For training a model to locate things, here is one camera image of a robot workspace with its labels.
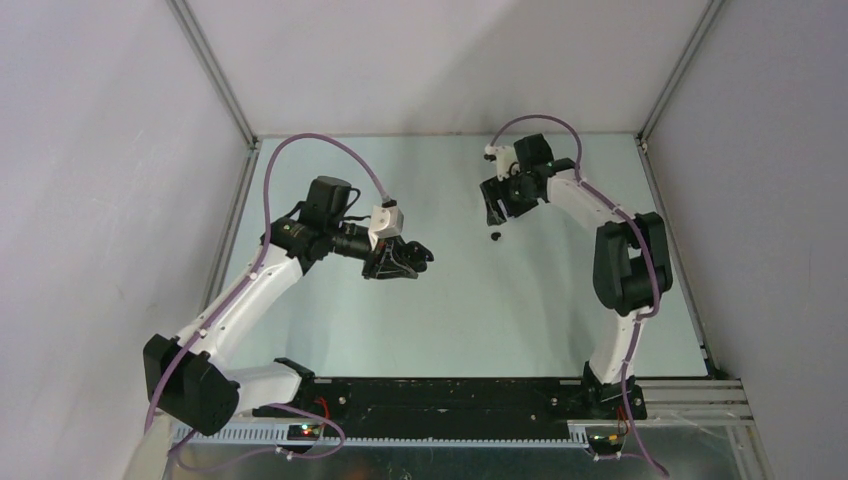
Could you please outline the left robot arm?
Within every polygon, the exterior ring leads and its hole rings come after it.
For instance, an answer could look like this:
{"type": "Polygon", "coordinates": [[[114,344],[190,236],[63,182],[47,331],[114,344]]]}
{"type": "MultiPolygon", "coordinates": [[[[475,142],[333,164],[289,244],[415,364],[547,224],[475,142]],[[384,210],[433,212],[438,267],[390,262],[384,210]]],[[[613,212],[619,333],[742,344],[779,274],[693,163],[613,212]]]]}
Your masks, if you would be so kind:
{"type": "Polygon", "coordinates": [[[415,279],[427,270],[434,256],[402,238],[403,215],[394,202],[376,206],[368,225],[349,216],[359,194],[347,181],[315,178],[305,200],[267,224],[239,280],[175,336],[156,334],[147,342],[143,363],[152,410],[206,436],[235,415],[274,403],[292,416],[312,411],[316,390],[303,381],[304,370],[284,360],[235,369],[233,357],[267,310],[330,254],[362,261],[366,279],[415,279]]]}

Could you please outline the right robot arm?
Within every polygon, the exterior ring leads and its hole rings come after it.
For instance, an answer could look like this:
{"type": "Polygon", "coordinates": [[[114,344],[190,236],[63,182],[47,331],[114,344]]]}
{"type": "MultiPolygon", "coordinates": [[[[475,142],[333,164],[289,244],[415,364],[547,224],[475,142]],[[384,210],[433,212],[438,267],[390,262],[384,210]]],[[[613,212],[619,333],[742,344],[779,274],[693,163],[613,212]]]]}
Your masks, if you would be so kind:
{"type": "Polygon", "coordinates": [[[673,284],[664,219],[631,213],[590,184],[570,158],[555,158],[541,134],[512,145],[489,143],[483,157],[495,166],[480,191],[486,222],[499,226],[541,204],[553,205],[594,237],[592,286],[612,316],[609,332],[586,364],[585,411],[606,418],[622,403],[619,389],[633,377],[642,323],[654,317],[673,284]]]}

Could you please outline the black earbud charging case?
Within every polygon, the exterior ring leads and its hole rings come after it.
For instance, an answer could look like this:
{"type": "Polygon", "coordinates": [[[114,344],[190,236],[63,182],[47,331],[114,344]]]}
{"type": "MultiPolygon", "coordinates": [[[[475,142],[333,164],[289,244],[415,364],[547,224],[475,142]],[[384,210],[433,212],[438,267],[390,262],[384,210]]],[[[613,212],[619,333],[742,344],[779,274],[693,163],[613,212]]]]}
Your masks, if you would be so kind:
{"type": "Polygon", "coordinates": [[[433,253],[418,241],[403,246],[402,256],[406,265],[415,273],[423,273],[434,261],[433,253]]]}

